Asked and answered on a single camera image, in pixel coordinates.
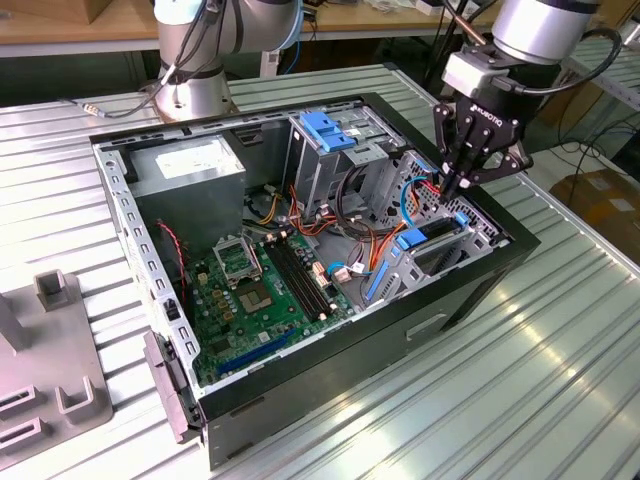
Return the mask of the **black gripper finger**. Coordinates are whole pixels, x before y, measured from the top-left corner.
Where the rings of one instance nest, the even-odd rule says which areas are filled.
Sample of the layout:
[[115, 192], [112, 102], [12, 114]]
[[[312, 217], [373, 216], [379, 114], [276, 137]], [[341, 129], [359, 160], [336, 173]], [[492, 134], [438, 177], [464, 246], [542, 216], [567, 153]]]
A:
[[526, 154], [521, 142], [506, 150], [494, 153], [481, 151], [473, 160], [465, 160], [460, 168], [459, 187], [468, 189], [507, 176], [515, 175], [532, 167], [532, 158]]
[[457, 140], [456, 107], [454, 103], [439, 103], [433, 108], [436, 145], [442, 155], [440, 171], [444, 175], [439, 187], [441, 203], [455, 195], [459, 148]]

